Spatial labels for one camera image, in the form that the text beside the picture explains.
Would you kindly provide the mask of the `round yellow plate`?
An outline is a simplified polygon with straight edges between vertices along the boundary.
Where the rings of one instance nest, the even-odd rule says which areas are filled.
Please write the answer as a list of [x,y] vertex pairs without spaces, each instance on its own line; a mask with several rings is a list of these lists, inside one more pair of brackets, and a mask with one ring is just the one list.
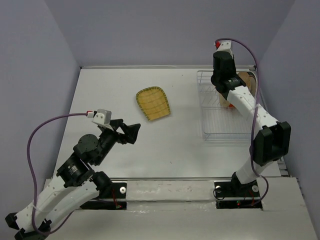
[[223,108],[228,108],[228,107],[232,107],[233,105],[228,102],[222,94],[219,94],[219,103]]

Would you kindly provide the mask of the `beige painted plate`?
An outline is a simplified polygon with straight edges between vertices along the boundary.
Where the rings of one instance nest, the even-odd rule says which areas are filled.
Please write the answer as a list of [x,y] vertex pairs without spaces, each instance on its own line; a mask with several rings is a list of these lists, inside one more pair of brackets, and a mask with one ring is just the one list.
[[245,82],[250,93],[253,95],[252,87],[251,87],[251,80],[253,80],[252,73],[248,71],[239,71],[238,76]]

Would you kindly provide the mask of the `white plate green red rim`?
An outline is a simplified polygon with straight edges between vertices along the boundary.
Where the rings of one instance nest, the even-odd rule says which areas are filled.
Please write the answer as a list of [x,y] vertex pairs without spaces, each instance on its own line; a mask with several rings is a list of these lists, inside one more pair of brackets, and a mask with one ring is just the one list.
[[256,98],[257,92],[258,92],[258,77],[255,71],[252,71],[251,73],[252,73],[252,80],[250,81],[251,90],[252,90],[253,96]]

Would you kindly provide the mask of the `green yellow woven-pattern plate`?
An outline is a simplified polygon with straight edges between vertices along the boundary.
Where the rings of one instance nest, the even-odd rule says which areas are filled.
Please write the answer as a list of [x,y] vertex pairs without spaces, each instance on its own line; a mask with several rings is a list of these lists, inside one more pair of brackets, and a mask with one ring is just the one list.
[[140,90],[135,95],[135,100],[148,121],[155,121],[171,114],[168,98],[159,86]]

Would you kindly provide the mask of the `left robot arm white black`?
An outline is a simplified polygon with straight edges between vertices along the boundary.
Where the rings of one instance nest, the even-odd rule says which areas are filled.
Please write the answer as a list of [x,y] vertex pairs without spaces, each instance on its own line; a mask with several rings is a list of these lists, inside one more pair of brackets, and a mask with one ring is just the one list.
[[84,203],[115,198],[112,180],[92,167],[100,165],[116,143],[134,144],[140,128],[139,123],[126,125],[122,119],[114,119],[99,126],[99,136],[83,135],[43,191],[23,210],[5,217],[8,227],[17,230],[14,238],[44,240]]

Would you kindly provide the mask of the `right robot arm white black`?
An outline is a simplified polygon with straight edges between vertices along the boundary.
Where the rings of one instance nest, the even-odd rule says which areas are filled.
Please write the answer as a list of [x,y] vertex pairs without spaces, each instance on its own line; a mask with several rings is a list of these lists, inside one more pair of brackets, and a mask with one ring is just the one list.
[[278,121],[258,103],[237,74],[230,52],[218,50],[213,54],[211,82],[251,126],[249,159],[232,174],[228,187],[235,196],[242,196],[266,167],[288,154],[291,126]]

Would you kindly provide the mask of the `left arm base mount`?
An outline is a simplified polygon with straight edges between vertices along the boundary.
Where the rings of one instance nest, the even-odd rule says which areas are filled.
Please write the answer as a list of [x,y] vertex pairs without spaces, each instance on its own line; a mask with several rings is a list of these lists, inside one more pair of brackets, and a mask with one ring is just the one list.
[[114,181],[111,190],[88,200],[79,208],[81,210],[119,211],[127,209],[127,182]]

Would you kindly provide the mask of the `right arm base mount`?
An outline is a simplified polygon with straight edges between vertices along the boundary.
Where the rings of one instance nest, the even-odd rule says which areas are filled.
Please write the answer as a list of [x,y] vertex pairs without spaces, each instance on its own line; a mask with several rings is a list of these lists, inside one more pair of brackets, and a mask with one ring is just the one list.
[[217,209],[263,209],[257,181],[234,190],[231,181],[216,181],[212,191]]

